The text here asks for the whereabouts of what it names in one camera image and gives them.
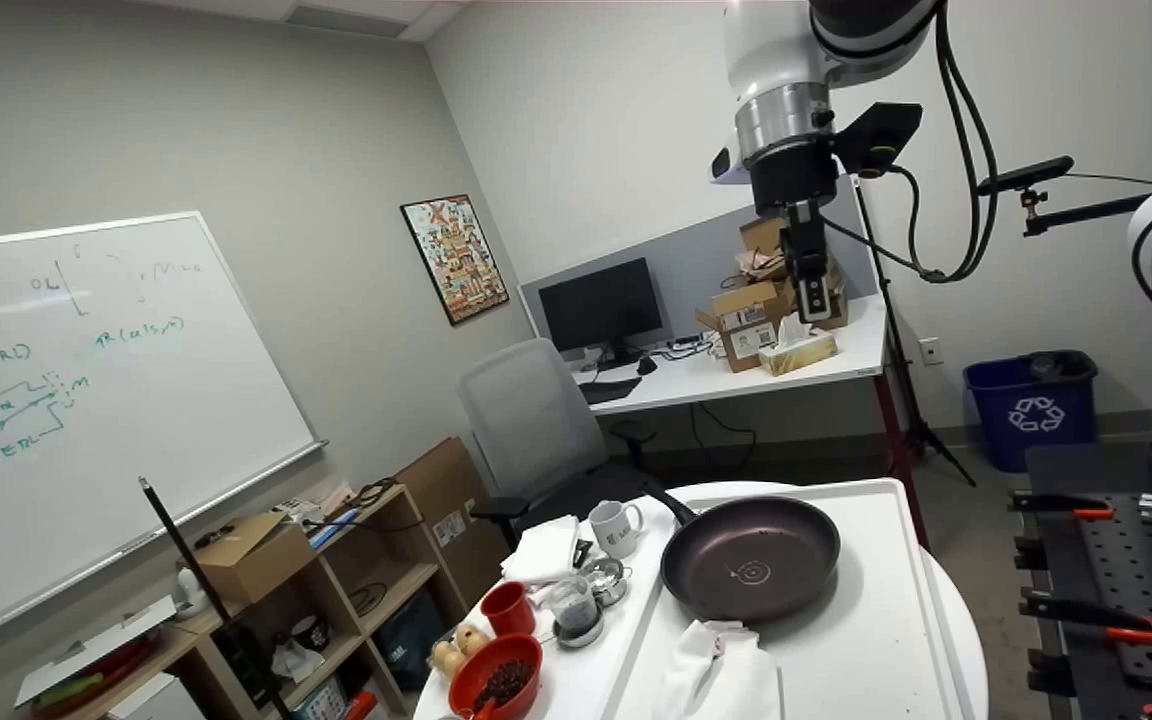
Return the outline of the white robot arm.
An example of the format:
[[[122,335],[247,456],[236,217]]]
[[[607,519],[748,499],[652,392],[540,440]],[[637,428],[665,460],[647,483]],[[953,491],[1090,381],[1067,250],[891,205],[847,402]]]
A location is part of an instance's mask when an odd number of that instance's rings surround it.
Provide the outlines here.
[[[782,242],[822,236],[822,205],[835,194],[843,126],[832,90],[873,83],[904,66],[923,34],[936,41],[958,162],[966,181],[966,248],[954,269],[904,256],[926,284],[966,280],[995,225],[995,146],[973,83],[948,41],[953,0],[725,0],[725,66],[733,86],[733,140],[712,155],[712,174],[748,183],[760,220],[782,220]],[[1152,191],[1129,205],[1130,280],[1152,307]]]

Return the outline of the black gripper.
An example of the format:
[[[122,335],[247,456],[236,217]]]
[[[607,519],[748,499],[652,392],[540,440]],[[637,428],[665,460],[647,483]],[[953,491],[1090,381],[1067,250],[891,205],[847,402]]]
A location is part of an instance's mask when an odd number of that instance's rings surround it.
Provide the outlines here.
[[[826,205],[835,194],[835,161],[826,144],[778,146],[748,162],[753,208],[775,217],[799,198]],[[794,289],[799,318],[826,322],[835,317],[832,256],[822,225],[782,217],[778,248]]]

